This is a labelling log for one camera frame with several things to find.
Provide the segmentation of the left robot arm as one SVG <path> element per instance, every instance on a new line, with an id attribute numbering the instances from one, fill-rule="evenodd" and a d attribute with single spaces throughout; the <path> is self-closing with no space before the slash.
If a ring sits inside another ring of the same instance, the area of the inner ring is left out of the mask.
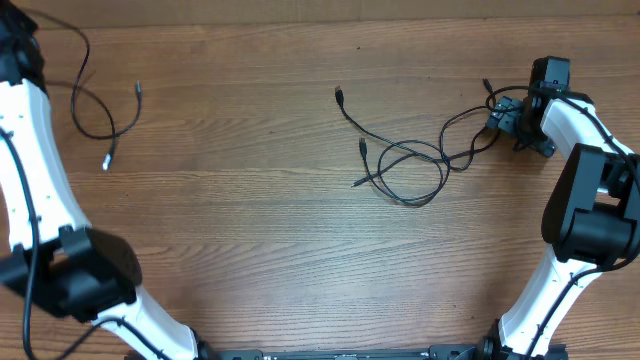
<path id="1" fill-rule="evenodd" d="M 209 359 L 208 345 L 174 320 L 142 285 L 122 238 L 92 227 L 68 182 L 55 143 L 44 59 L 27 10 L 1 4 L 1 190 L 10 255 L 1 282 L 24 299 L 28 358 L 33 307 L 103 328 L 144 359 Z"/>

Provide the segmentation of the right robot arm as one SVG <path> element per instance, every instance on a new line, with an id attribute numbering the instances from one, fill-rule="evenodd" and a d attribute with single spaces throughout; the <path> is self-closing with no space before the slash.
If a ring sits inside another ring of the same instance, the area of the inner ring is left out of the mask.
<path id="1" fill-rule="evenodd" d="M 565 159 L 546 204 L 543 257 L 515 304 L 492 325 L 469 359 L 565 359 L 551 339 L 580 294 L 599 276 L 639 255 L 639 156 L 619 142 L 587 95 L 570 88 L 570 62 L 532 64 L 526 97 L 489 97 L 490 129 L 516 144 Z"/>

